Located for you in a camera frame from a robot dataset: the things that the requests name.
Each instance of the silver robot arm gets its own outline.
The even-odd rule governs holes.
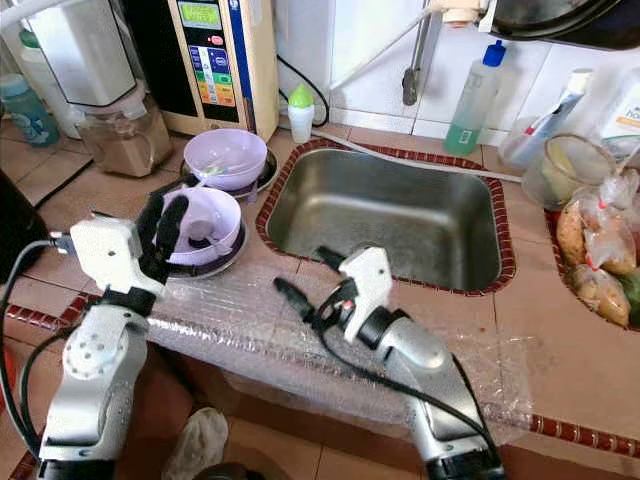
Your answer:
[[[407,400],[413,440],[429,478],[506,478],[471,386],[455,357],[441,339],[406,313],[387,310],[393,282],[385,250],[371,247],[345,259],[321,247],[318,254],[344,278],[318,310],[286,280],[277,278],[274,284],[303,321],[312,324],[325,347],[330,349],[324,332],[335,325],[344,331],[346,341],[358,339],[374,352],[387,373],[378,381],[399,390]],[[363,372],[331,349],[330,353],[356,373],[376,380],[373,372]]]
[[[71,228],[80,265],[104,295],[65,344],[38,478],[113,478],[147,357],[146,317],[164,294],[166,260],[187,206],[179,196],[163,213],[162,197],[155,196],[137,224],[98,216]]]

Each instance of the purple bowl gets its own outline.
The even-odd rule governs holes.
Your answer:
[[[219,128],[193,137],[184,148],[184,159],[198,180],[213,164],[229,169],[207,178],[205,185],[237,190],[256,181],[267,160],[267,145],[246,130]]]

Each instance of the stainless steel sink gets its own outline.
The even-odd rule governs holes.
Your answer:
[[[383,246],[395,276],[444,288],[482,290],[500,273],[482,180],[361,153],[319,149],[300,157],[266,228],[294,255],[314,257],[320,245],[345,254]]]

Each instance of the plastic bottle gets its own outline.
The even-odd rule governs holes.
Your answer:
[[[445,149],[454,155],[470,154],[478,142],[480,130],[500,87],[498,68],[506,49],[502,40],[489,45],[482,60],[471,65],[456,113],[444,141]]]
[[[40,49],[38,39],[32,32],[23,29],[20,32],[20,41],[22,42],[20,57],[24,61],[24,68],[27,70],[25,74],[33,89],[47,102],[60,129],[67,136],[79,140],[80,134],[71,119],[71,105],[67,103],[60,85],[58,85],[58,81]]]
[[[46,147],[58,141],[58,129],[44,105],[22,75],[0,77],[0,99],[27,142]]]
[[[315,106],[313,95],[303,83],[298,85],[289,96],[289,123],[291,124],[291,135],[296,143],[308,142],[311,138],[311,126]]]
[[[605,111],[604,121],[598,118],[594,134],[617,161],[624,160],[640,145],[640,68],[625,75]],[[640,167],[640,159],[629,165]]]

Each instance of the black cable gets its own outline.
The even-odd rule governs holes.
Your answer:
[[[11,291],[18,279],[18,274],[22,268],[22,263],[24,259],[35,249],[43,248],[43,247],[53,247],[53,240],[36,240],[35,242],[31,242],[26,247],[22,249],[18,258],[13,264],[13,268],[11,269],[11,273],[9,274],[9,278],[4,287],[4,293],[2,294],[2,299],[0,300],[0,387],[2,388],[2,395],[4,397],[4,404],[7,408],[7,413],[11,418],[11,422],[13,423],[16,431],[22,438],[22,441],[27,446],[27,449],[34,456],[34,458],[38,458],[38,438],[33,437],[31,432],[25,427],[25,424],[18,413],[18,409],[13,400],[13,396],[11,395],[11,385],[9,383],[9,375],[7,373],[7,365],[4,360],[4,315],[7,310],[7,306],[9,305],[9,296],[11,295]]]
[[[82,167],[80,167],[78,169],[78,171],[76,171],[73,175],[71,175],[64,182],[62,182],[60,185],[58,185],[56,188],[54,188],[49,193],[47,193],[44,197],[42,197],[40,200],[38,200],[38,202],[33,206],[33,208],[38,210],[40,207],[42,207],[42,205],[47,203],[51,199],[51,197],[53,197],[56,193],[58,193],[60,190],[62,190],[67,185],[69,185],[71,182],[73,182],[76,178],[78,178],[82,174],[82,172],[84,172],[91,165],[93,165],[93,159],[89,160]]]
[[[307,82],[309,84],[309,86],[311,88],[313,88],[315,90],[315,92],[318,94],[318,96],[320,97],[320,100],[322,100],[322,103],[324,104],[324,118],[322,119],[322,121],[320,123],[314,123],[313,126],[316,128],[322,127],[324,125],[326,125],[329,122],[329,102],[327,102],[327,99],[324,98],[324,95],[322,94],[322,92],[320,91],[320,89],[318,87],[316,87],[314,85],[314,83],[309,80],[300,70],[298,70],[296,67],[294,67],[293,65],[291,65],[289,62],[287,62],[284,58],[282,58],[280,55],[276,55],[277,59],[280,60],[282,62],[282,64],[289,68],[289,70],[291,70],[292,72],[296,73],[300,78],[302,78],[305,82]],[[285,95],[285,93],[282,90],[278,90],[280,95],[282,95],[287,101],[289,101],[289,99],[287,98],[287,96]]]
[[[38,438],[38,432],[36,432],[36,429],[33,426],[33,421],[31,420],[31,412],[29,411],[29,375],[31,374],[31,368],[33,367],[34,363],[36,362],[40,354],[44,352],[47,348],[49,348],[49,345],[63,338],[68,338],[69,335],[71,335],[71,333],[73,333],[75,329],[76,327],[73,327],[71,329],[64,329],[56,333],[52,337],[47,338],[44,342],[42,342],[40,345],[34,348],[20,372],[20,379],[19,379],[20,390],[18,391],[19,401],[20,401],[20,413],[22,415],[22,421],[24,422],[25,428],[29,430],[29,433],[34,438]]]
[[[313,325],[313,329],[318,334],[318,339],[320,340],[322,347],[327,352],[329,352],[329,354],[332,357],[334,357],[336,360],[338,360],[340,363],[344,364],[345,366],[349,367],[356,375],[364,378],[365,380],[378,383],[398,393],[402,393],[404,395],[417,398],[418,400],[422,400],[423,402],[426,402],[434,407],[437,407],[443,412],[446,412],[452,417],[460,420],[462,423],[469,426],[472,430],[474,430],[478,435],[480,435],[483,438],[483,440],[487,444],[487,447],[489,448],[491,456],[493,457],[493,462],[495,463],[496,466],[500,465],[501,462],[500,462],[500,456],[498,455],[498,447],[496,446],[495,442],[493,441],[493,438],[491,438],[491,434],[486,428],[486,424],[484,423],[484,419],[482,419],[482,414],[480,414],[480,410],[478,410],[478,413],[480,415],[480,418],[482,419],[482,425],[478,424],[475,420],[469,418],[458,409],[452,407],[451,405],[448,405],[447,403],[444,403],[443,401],[437,399],[436,397],[433,397],[427,393],[411,388],[408,385],[405,385],[403,383],[399,383],[394,380],[385,378],[381,375],[378,375],[376,372],[373,372],[367,368],[361,367],[359,365],[356,365],[350,362],[349,360],[345,359],[340,354],[338,354],[327,343],[325,333],[331,326],[333,326],[336,323],[336,322],[327,322],[326,317],[324,315],[328,307],[333,308],[333,306],[331,305],[333,303],[332,296],[330,296],[318,309],[316,313],[316,321],[314,322],[314,325]],[[466,376],[466,373],[463,373],[464,370],[462,370],[462,365],[457,361],[457,359],[455,359],[455,357],[454,357],[454,363],[456,364],[458,369],[461,371],[463,381],[465,381],[467,388],[470,389],[470,384],[468,383],[468,378]],[[476,403],[476,408],[477,408],[477,402],[475,400],[475,397],[473,396],[473,392],[472,392],[472,397],[474,402]]]

